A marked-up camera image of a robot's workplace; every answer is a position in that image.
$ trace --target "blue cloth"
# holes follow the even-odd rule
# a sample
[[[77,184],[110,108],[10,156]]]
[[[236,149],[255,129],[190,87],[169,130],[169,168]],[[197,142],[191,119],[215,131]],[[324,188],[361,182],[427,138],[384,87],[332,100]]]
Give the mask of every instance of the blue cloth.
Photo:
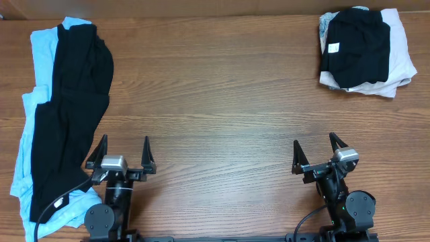
[[[91,22],[66,17],[62,23],[65,29]],[[33,92],[22,95],[24,110],[26,112],[26,125],[19,142],[19,151],[15,164],[15,174],[10,194],[19,198],[20,214],[26,231],[26,241],[34,241],[34,227],[36,223],[30,222],[30,205],[33,195],[33,180],[31,174],[31,152],[34,133],[34,114],[36,106],[50,100],[52,95],[52,70],[56,45],[58,43],[57,28],[39,30],[30,36],[32,42],[34,73],[36,86]],[[69,194],[69,205],[55,212],[46,224],[39,226],[38,237],[47,236],[61,227],[67,225],[79,227],[83,224],[85,213],[94,204],[101,203],[100,197],[90,188],[88,192],[81,190]]]

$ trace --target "wooden table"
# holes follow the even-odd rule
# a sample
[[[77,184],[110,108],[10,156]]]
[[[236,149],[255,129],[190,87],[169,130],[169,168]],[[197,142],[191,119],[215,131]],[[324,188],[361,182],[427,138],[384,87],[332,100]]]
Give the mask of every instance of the wooden table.
[[[135,185],[130,226],[145,236],[285,235],[323,204],[291,174],[293,140],[311,163],[336,132],[360,154],[350,191],[377,199],[381,241],[430,237],[430,14],[401,15],[418,70],[395,99],[318,84],[318,16],[95,19],[115,75],[95,133],[138,167],[148,135],[156,175]],[[32,91],[30,34],[61,21],[0,23],[0,241],[24,241],[9,195]],[[96,190],[103,194],[104,187]],[[327,212],[301,231],[330,223]],[[42,241],[77,241],[84,226]]]

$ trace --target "white tag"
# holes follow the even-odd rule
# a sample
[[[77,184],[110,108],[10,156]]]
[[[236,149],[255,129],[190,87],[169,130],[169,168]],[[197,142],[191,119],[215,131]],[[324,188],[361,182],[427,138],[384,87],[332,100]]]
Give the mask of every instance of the white tag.
[[[58,200],[54,203],[54,207],[55,207],[55,208],[58,208],[61,204],[62,204],[62,198],[58,199]]]
[[[329,44],[329,53],[336,53],[339,51],[339,43]]]

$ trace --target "black fabric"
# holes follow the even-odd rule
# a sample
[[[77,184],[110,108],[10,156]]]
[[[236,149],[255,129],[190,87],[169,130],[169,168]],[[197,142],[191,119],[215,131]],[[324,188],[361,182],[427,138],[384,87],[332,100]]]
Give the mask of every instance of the black fabric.
[[[329,53],[329,44],[339,51]],[[340,88],[385,82],[390,59],[390,26],[380,11],[348,9],[329,23],[321,71],[329,71]]]
[[[58,26],[52,97],[36,108],[30,221],[36,222],[55,198],[88,178],[81,165],[108,108],[113,74],[112,55],[94,25],[70,30]],[[90,187],[88,183],[82,191]],[[68,203],[66,196],[61,206],[51,206],[41,223]]]

